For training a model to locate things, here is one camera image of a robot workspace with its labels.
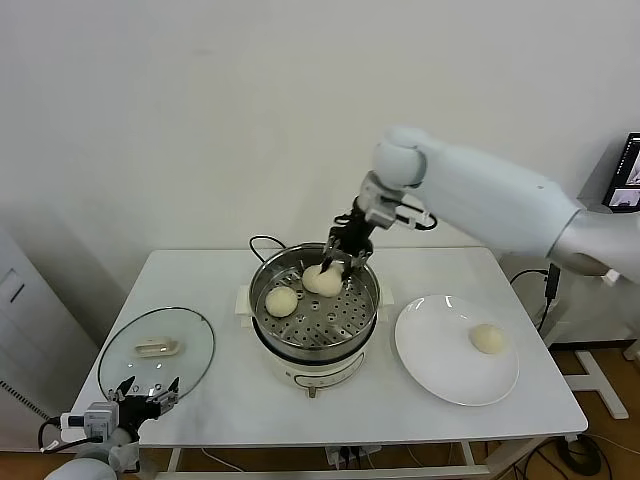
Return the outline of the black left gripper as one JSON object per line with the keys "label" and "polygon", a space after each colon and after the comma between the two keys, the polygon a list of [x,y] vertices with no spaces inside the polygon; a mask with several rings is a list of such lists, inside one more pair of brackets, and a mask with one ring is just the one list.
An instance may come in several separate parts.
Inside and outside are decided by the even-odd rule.
{"label": "black left gripper", "polygon": [[122,429],[139,429],[147,420],[157,420],[162,413],[172,410],[179,401],[178,377],[166,390],[153,397],[127,395],[134,381],[135,377],[131,376],[123,380],[115,389],[110,389],[107,394],[109,401],[118,403],[118,427]]}

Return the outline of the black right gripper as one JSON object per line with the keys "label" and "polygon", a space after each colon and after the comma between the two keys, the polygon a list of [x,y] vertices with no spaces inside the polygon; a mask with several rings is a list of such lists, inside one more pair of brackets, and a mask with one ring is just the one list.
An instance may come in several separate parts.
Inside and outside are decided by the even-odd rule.
{"label": "black right gripper", "polygon": [[366,269],[373,254],[370,236],[375,226],[366,221],[365,212],[358,206],[358,198],[353,200],[350,212],[335,217],[333,223],[323,248],[320,272],[325,273],[331,267],[340,249],[349,254],[343,262],[342,281],[350,282]]}

